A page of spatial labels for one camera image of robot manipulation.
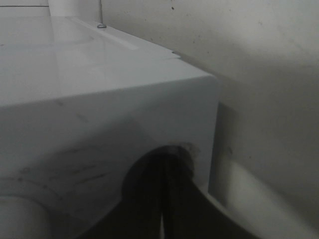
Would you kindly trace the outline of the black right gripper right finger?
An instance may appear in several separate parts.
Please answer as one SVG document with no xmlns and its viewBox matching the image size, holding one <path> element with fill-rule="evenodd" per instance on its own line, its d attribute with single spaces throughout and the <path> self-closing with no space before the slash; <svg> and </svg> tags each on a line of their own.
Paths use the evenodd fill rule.
<svg viewBox="0 0 319 239">
<path fill-rule="evenodd" d="M 180 155 L 163 155 L 163 226 L 166 239 L 255 239 L 202 194 Z"/>
</svg>

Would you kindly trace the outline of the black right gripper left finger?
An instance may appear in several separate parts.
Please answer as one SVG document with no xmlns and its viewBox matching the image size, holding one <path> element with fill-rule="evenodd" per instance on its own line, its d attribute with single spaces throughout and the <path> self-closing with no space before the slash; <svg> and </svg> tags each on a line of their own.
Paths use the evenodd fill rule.
<svg viewBox="0 0 319 239">
<path fill-rule="evenodd" d="M 164 147 L 143 155 L 128 171 L 119 204 L 84 233 L 86 239 L 158 239 Z"/>
</svg>

